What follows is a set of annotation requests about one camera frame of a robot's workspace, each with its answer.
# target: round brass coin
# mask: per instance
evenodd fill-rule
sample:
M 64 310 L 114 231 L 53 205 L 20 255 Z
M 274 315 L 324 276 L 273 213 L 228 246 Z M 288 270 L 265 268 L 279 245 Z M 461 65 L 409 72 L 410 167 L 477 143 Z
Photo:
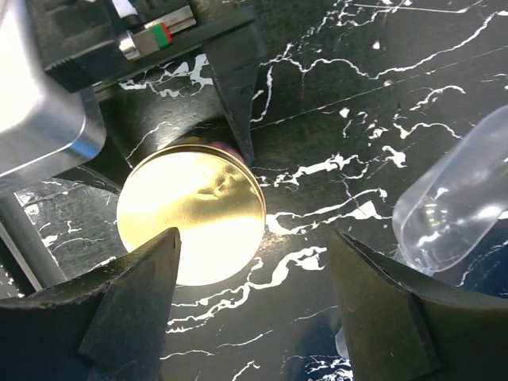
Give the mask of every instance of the round brass coin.
M 180 231 L 177 283 L 199 286 L 236 274 L 264 234 L 260 186 L 237 158 L 197 144 L 165 148 L 140 163 L 125 182 L 117 225 L 128 251 L 165 229 Z

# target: marble countertop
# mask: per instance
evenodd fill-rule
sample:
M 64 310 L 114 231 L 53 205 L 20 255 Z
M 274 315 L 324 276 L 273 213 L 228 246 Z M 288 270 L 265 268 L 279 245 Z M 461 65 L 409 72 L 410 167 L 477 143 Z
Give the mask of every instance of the marble countertop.
M 253 171 L 267 224 L 244 270 L 222 283 L 176 289 L 161 379 L 352 379 L 335 349 L 329 231 L 349 232 L 388 255 L 396 249 L 398 197 L 508 103 L 508 5 L 196 3 L 205 19 L 248 4 L 259 14 L 269 53 L 252 113 Z M 133 164 L 192 129 L 229 133 L 203 54 L 122 83 L 101 107 L 106 122 L 118 121 L 118 145 Z M 116 195 L 56 179 L 17 195 L 67 277 L 125 254 Z M 457 282 L 473 267 L 459 271 Z

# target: red marking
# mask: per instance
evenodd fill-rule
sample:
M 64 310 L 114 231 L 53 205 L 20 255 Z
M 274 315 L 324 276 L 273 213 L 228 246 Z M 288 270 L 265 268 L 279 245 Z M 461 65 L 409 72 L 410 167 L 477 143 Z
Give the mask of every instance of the red marking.
M 162 25 L 162 30 L 166 34 L 167 40 L 169 41 L 170 44 L 173 44 L 173 37 L 171 36 L 171 33 L 169 33 L 169 28 L 163 22 L 161 22 L 160 24 Z

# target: clear plastic container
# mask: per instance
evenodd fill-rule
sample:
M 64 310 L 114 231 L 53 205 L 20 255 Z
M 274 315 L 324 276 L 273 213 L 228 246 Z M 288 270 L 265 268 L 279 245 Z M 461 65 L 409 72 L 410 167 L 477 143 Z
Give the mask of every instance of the clear plastic container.
M 397 201 L 395 259 L 428 275 L 444 271 L 461 261 L 505 210 L 508 106 L 485 117 Z

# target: black holder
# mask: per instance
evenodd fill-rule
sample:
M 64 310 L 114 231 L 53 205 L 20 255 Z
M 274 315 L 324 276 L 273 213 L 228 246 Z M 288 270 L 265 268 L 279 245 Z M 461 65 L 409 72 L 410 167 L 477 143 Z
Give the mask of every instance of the black holder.
M 169 229 L 69 282 L 0 300 L 2 379 L 156 379 L 179 253 Z
M 355 380 L 506 379 L 508 300 L 449 286 L 336 232 L 329 248 Z
M 252 163 L 252 97 L 258 67 L 266 54 L 252 7 L 196 25 L 173 36 L 169 47 L 138 60 L 127 60 L 117 46 L 126 26 L 188 5 L 187 0 L 136 0 L 133 4 L 139 14 L 134 21 L 132 17 L 120 19 L 111 0 L 26 1 L 46 73 L 71 93 L 94 86 L 99 101 L 114 93 L 111 87 L 119 81 L 202 50 L 208 56 L 214 85 L 238 148 L 245 163 Z

